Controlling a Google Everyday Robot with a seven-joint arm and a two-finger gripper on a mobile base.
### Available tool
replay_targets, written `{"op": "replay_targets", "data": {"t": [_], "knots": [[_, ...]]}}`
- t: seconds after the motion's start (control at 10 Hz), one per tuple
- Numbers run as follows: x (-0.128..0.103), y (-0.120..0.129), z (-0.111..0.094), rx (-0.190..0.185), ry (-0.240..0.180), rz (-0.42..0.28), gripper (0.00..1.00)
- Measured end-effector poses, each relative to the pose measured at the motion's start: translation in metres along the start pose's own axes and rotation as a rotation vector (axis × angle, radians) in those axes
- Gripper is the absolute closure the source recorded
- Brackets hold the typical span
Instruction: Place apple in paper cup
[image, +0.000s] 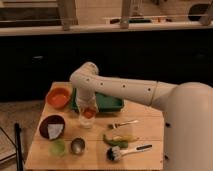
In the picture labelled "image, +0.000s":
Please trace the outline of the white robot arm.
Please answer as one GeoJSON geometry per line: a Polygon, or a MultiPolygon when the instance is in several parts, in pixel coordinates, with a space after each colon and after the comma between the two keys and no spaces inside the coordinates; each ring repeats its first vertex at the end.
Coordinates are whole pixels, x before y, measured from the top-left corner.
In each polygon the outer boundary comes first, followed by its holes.
{"type": "Polygon", "coordinates": [[[162,111],[163,171],[213,171],[213,87],[103,77],[92,62],[75,70],[70,82],[82,100],[99,92],[162,111]]]}

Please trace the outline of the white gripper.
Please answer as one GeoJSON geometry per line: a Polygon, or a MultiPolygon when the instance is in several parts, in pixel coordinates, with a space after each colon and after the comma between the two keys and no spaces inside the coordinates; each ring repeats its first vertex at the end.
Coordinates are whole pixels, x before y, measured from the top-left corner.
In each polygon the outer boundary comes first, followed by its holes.
{"type": "Polygon", "coordinates": [[[96,96],[93,91],[77,88],[75,102],[80,113],[83,113],[86,109],[90,109],[95,113],[98,112],[96,96]]]}

